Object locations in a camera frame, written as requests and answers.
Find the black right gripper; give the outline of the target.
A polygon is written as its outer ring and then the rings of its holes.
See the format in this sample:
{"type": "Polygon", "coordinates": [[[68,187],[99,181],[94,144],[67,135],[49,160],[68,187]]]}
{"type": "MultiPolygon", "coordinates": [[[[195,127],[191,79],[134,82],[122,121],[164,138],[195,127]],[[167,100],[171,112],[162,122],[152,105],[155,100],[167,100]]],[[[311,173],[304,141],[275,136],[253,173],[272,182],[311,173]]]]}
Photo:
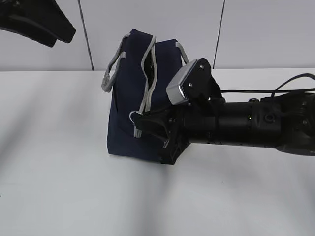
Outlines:
{"type": "Polygon", "coordinates": [[[160,163],[174,165],[179,156],[190,145],[183,128],[184,108],[171,110],[156,110],[141,113],[131,111],[129,119],[134,125],[133,136],[152,135],[164,142],[159,151],[160,163]]]}

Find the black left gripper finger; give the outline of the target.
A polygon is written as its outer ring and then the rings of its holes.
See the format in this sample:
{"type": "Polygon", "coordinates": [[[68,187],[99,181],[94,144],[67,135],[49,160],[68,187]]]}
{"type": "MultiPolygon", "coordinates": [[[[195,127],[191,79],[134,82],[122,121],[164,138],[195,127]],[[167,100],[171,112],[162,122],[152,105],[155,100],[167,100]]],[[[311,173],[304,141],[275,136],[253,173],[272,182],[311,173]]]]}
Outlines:
{"type": "Polygon", "coordinates": [[[70,43],[75,27],[54,0],[2,0],[0,29],[27,37],[47,47],[70,43]]]}

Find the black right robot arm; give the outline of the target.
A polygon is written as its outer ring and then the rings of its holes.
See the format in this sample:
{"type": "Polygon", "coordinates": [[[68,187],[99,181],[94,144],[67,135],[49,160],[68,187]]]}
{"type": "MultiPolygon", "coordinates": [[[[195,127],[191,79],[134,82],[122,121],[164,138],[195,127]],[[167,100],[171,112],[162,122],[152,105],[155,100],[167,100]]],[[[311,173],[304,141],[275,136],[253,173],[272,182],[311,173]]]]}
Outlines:
{"type": "Polygon", "coordinates": [[[192,143],[315,153],[315,96],[287,93],[248,102],[176,105],[130,116],[136,128],[162,140],[162,164],[173,165],[192,143]]]}

